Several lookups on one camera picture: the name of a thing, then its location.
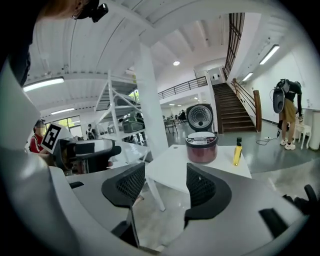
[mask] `staircase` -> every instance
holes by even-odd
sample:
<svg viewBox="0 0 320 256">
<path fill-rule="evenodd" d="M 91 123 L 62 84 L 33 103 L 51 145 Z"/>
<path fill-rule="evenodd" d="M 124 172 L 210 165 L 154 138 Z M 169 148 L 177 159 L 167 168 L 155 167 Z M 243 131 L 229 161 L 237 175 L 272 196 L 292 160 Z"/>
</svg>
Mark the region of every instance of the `staircase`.
<svg viewBox="0 0 320 256">
<path fill-rule="evenodd" d="M 249 114 L 232 89 L 226 83 L 212 87 L 219 97 L 223 132 L 256 132 Z"/>
</svg>

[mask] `shorts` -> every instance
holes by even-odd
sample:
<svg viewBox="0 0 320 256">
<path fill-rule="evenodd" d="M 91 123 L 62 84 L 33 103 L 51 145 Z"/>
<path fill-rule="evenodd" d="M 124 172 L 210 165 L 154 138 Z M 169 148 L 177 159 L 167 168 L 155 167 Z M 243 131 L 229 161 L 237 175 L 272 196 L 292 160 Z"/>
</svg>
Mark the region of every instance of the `shorts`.
<svg viewBox="0 0 320 256">
<path fill-rule="evenodd" d="M 285 98 L 282 112 L 279 114 L 279 120 L 286 120 L 289 123 L 296 122 L 296 108 L 294 103 Z"/>
</svg>

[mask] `black camera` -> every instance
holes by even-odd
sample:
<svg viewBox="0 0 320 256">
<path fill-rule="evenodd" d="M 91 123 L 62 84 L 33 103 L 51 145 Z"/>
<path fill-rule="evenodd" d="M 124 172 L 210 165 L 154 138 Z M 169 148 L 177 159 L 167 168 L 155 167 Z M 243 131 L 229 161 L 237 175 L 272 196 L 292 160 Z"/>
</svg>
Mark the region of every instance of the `black camera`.
<svg viewBox="0 0 320 256">
<path fill-rule="evenodd" d="M 83 6 L 81 13 L 78 16 L 73 16 L 75 20 L 92 18 L 94 23 L 98 22 L 104 15 L 109 12 L 108 6 L 103 3 L 99 7 L 99 0 L 90 0 Z"/>
</svg>

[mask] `white table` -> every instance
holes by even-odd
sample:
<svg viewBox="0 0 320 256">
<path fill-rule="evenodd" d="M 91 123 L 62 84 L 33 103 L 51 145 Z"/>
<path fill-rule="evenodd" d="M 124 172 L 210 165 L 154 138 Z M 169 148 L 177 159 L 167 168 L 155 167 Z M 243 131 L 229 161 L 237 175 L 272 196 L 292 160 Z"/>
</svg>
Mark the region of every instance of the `white table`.
<svg viewBox="0 0 320 256">
<path fill-rule="evenodd" d="M 251 178 L 249 168 L 243 156 L 238 166 L 233 165 L 234 153 L 235 146 L 218 146 L 216 159 L 204 164 L 204 166 Z M 169 188 L 189 194 L 186 185 L 187 163 L 192 162 L 188 159 L 186 146 L 172 145 L 145 167 L 146 181 L 161 211 L 164 211 L 166 208 L 159 195 L 155 181 Z"/>
<path fill-rule="evenodd" d="M 147 146 L 141 146 L 129 142 L 116 141 L 115 145 L 121 147 L 121 153 L 115 156 L 116 160 L 126 162 L 127 164 L 136 163 L 140 158 L 145 157 L 150 151 L 150 148 Z"/>
<path fill-rule="evenodd" d="M 311 127 L 308 125 L 305 125 L 303 123 L 296 123 L 295 127 L 294 127 L 294 135 L 293 135 L 293 143 L 296 142 L 296 134 L 297 132 L 299 132 L 299 143 L 300 143 L 300 139 L 301 139 L 301 133 L 303 134 L 303 138 L 302 138 L 302 143 L 301 143 L 301 149 L 303 149 L 304 147 L 304 143 L 305 143 L 305 138 L 306 138 L 306 134 L 308 134 L 309 138 L 308 141 L 306 142 L 306 149 L 309 148 L 309 142 L 312 136 L 311 133 Z"/>
</svg>

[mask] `fluorescent light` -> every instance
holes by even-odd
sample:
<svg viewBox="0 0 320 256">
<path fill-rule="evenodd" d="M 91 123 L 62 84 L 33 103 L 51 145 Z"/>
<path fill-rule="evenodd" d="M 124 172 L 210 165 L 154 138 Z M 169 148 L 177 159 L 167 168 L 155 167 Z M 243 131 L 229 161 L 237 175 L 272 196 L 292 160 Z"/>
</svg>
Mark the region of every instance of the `fluorescent light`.
<svg viewBox="0 0 320 256">
<path fill-rule="evenodd" d="M 247 74 L 246 77 L 245 77 L 242 81 L 246 81 L 249 77 L 252 76 L 252 74 L 253 74 L 252 72 L 250 72 L 249 74 Z"/>
<path fill-rule="evenodd" d="M 72 110 L 75 110 L 75 109 L 72 107 L 72 108 L 68 108 L 68 109 L 64 109 L 64 110 L 59 110 L 56 112 L 52 112 L 51 115 L 60 114 L 60 113 L 68 112 L 68 111 L 72 111 Z"/>
<path fill-rule="evenodd" d="M 41 87 L 45 87 L 45 86 L 51 86 L 51 85 L 55 85 L 55 84 L 61 84 L 63 83 L 65 80 L 63 77 L 59 77 L 59 78 L 54 78 L 54 79 L 49 79 L 49 80 L 45 80 L 45 81 L 41 81 L 41 82 L 36 82 L 33 84 L 28 84 L 26 87 L 23 88 L 23 90 L 25 92 L 29 92 Z"/>
<path fill-rule="evenodd" d="M 260 61 L 260 65 L 263 65 L 271 58 L 272 55 L 275 54 L 275 52 L 280 48 L 279 45 L 275 44 L 272 46 L 271 50 L 266 54 L 266 56 Z"/>
<path fill-rule="evenodd" d="M 75 123 L 79 123 L 80 121 L 74 121 L 74 122 L 70 122 L 69 124 L 75 124 Z"/>
</svg>

